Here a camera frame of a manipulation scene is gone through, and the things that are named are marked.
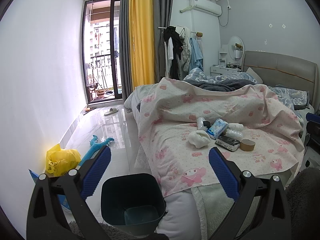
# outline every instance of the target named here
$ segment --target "glass sliding door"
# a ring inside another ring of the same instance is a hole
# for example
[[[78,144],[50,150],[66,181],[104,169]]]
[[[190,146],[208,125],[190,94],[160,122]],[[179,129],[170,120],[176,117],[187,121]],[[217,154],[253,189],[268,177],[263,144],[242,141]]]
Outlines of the glass sliding door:
[[[89,103],[122,98],[119,8],[120,0],[84,4],[82,56]]]

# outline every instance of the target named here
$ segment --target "light blue shirt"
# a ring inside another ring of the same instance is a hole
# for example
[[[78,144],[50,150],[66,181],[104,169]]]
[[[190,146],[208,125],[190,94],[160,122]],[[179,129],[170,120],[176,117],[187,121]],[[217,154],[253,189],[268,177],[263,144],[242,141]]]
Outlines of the light blue shirt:
[[[197,40],[195,38],[190,38],[190,45],[191,45],[191,60],[189,65],[189,72],[191,71],[191,69],[194,69],[197,67],[203,70],[203,66],[202,66],[203,56]]]

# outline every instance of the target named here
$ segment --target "yellow plastic bag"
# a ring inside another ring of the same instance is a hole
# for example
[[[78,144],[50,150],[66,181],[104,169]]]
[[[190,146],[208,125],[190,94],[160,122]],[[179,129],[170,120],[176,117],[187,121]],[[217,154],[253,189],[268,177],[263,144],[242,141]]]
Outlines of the yellow plastic bag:
[[[62,176],[74,169],[81,161],[81,155],[77,150],[64,150],[60,144],[47,151],[46,170],[54,176]]]

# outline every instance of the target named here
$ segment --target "slipper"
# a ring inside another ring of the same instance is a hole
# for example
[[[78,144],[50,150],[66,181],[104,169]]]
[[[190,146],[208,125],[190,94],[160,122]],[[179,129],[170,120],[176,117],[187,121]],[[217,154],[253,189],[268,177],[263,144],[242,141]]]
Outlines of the slipper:
[[[116,112],[118,112],[118,108],[110,108],[110,110],[105,112],[104,115],[114,114]]]

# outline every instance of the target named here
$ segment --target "drawer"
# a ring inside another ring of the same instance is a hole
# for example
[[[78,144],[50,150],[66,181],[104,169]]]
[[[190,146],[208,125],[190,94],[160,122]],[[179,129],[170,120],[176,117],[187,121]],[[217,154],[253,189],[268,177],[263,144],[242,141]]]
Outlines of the drawer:
[[[239,72],[239,71],[236,69],[232,69],[232,68],[220,68],[220,67],[216,67],[216,66],[211,67],[212,76],[217,76],[217,75],[222,75],[222,74],[234,74],[237,72]]]

